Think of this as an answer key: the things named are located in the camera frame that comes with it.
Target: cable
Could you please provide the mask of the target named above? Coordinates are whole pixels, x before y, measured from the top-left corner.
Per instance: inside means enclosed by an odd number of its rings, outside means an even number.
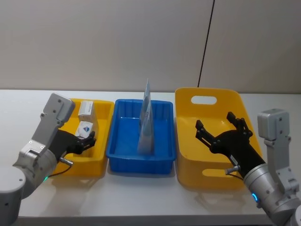
[[[198,78],[198,87],[199,87],[199,82],[201,80],[201,75],[202,75],[202,70],[203,70],[203,65],[204,65],[204,59],[205,59],[205,53],[206,53],[206,48],[207,48],[207,42],[208,42],[208,37],[209,37],[209,31],[210,31],[210,26],[211,26],[214,4],[215,4],[215,0],[213,0],[213,4],[212,4],[212,10],[211,10],[211,15],[210,15],[210,20],[209,20],[209,26],[208,26],[205,48],[204,48],[203,59],[202,59],[202,65],[201,65],[201,71],[199,73],[199,78]]]
[[[57,175],[60,175],[60,174],[63,174],[63,173],[65,173],[65,172],[67,172],[68,170],[70,170],[70,169],[71,169],[71,167],[72,167],[72,165],[71,165],[71,166],[69,166],[69,167],[68,167],[68,169],[65,169],[65,170],[64,170],[64,171],[62,171],[62,172],[55,173],[55,174],[52,174],[52,175],[48,176],[48,178],[50,178],[50,177],[54,177],[54,176],[57,176]]]
[[[236,175],[234,175],[234,174],[226,174],[226,175],[229,175],[229,176],[233,176],[233,177],[235,177],[235,178],[238,178],[238,179],[240,179],[240,180],[243,180],[241,177],[239,177],[239,176],[236,176]]]

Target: white wall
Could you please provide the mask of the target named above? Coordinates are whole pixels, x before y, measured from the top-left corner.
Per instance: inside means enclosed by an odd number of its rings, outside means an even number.
[[[2,0],[0,88],[197,86],[212,0]]]
[[[200,87],[301,93],[301,1],[216,0]]]

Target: table surface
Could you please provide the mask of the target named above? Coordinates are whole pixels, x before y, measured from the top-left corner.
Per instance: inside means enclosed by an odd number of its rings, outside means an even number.
[[[0,90],[0,164],[12,165],[33,135],[51,90]],[[115,101],[142,99],[142,92],[55,91],[68,98]],[[291,167],[301,181],[298,139],[301,134],[301,95],[241,94],[257,132],[257,114],[270,108],[290,113]],[[174,104],[174,93],[152,93],[153,100]],[[263,157],[266,147],[259,139]],[[239,192],[193,191],[182,187],[176,173],[167,177],[121,175],[107,168],[103,178],[60,176],[48,179],[22,200],[19,216],[26,223],[55,222],[123,225],[237,225],[269,224],[251,195]]]

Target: yellow bin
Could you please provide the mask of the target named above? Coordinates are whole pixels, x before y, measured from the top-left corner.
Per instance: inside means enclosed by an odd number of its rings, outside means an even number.
[[[75,134],[79,125],[78,113],[82,99],[72,99],[75,103],[75,109],[61,130]],[[84,151],[82,155],[68,154],[66,159],[74,162],[74,165],[63,175],[73,176],[102,176],[106,168],[105,149],[110,131],[112,115],[114,111],[114,103],[109,101],[92,100],[95,106],[95,113],[98,122],[98,135],[96,137],[95,146]],[[62,172],[68,166],[58,163],[54,173]]]
[[[214,100],[216,98],[216,102],[210,105],[194,104],[191,101],[194,96],[200,96],[199,99],[213,97]],[[241,180],[225,175],[224,169],[233,167],[228,158],[222,154],[211,153],[208,147],[195,138],[198,119],[213,136],[235,129],[226,119],[229,111],[238,118],[244,118],[249,129],[255,134],[240,95],[227,89],[180,88],[175,92],[175,108],[179,182],[196,189],[241,188]],[[250,138],[250,144],[261,156],[255,135]]]

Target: white box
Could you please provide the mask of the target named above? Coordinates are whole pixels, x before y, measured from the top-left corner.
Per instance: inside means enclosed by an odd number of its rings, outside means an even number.
[[[95,114],[93,101],[82,101],[80,103],[78,116],[80,121],[88,121],[93,124],[97,124],[97,117]]]
[[[93,123],[88,121],[80,121],[79,126],[76,129],[75,136],[87,138],[93,130]]]

